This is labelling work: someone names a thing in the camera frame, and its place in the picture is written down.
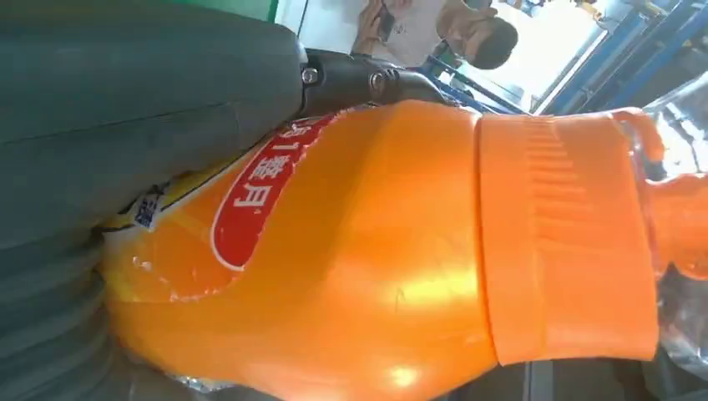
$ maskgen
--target red label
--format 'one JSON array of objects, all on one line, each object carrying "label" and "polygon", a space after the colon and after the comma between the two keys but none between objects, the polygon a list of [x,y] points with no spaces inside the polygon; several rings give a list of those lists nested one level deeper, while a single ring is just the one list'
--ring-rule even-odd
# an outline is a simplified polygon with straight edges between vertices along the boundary
[{"label": "red label", "polygon": [[224,198],[211,231],[216,257],[226,267],[243,271],[263,225],[307,148],[334,116],[295,121],[269,140],[241,171]]}]

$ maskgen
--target clear plastic bottle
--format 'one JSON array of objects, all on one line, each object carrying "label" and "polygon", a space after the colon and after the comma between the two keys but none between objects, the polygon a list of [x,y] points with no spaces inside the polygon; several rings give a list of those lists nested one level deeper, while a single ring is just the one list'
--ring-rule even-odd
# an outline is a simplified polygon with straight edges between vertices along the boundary
[{"label": "clear plastic bottle", "polygon": [[708,171],[708,74],[656,100],[645,112],[665,147],[663,160],[647,163],[645,171],[676,193],[668,216],[655,216],[671,224],[657,223],[659,243],[662,236],[674,242],[674,249],[665,252],[673,254],[669,260],[660,255],[661,343],[679,366],[708,379],[708,185],[701,184]]}]

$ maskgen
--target smartphone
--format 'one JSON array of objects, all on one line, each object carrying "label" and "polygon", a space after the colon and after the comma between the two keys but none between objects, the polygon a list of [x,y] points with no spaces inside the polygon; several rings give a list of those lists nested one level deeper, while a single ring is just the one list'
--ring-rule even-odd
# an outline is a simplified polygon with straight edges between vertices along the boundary
[{"label": "smartphone", "polygon": [[383,3],[381,11],[378,13],[380,18],[380,23],[378,25],[378,37],[381,38],[383,42],[387,42],[388,38],[391,36],[391,31],[393,30],[393,25],[396,23],[396,19],[393,17],[388,7]]}]

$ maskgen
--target orange plastic bottle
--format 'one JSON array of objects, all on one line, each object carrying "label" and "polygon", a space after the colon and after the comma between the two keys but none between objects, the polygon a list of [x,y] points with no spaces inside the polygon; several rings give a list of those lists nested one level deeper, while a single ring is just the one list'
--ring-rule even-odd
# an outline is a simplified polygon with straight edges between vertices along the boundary
[{"label": "orange plastic bottle", "polygon": [[404,102],[297,121],[111,223],[116,333],[167,372],[287,400],[430,399],[498,363],[651,358],[661,202],[640,138],[661,157],[638,110]]}]

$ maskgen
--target bolt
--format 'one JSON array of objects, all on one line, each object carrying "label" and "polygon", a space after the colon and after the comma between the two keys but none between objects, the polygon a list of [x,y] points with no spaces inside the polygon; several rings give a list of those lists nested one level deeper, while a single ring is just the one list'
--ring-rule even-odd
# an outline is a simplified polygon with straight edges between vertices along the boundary
[{"label": "bolt", "polygon": [[369,76],[369,89],[372,95],[376,98],[383,94],[386,88],[386,78],[381,73],[374,73]]},{"label": "bolt", "polygon": [[312,67],[302,70],[302,83],[305,85],[314,84],[320,78],[320,72]]}]

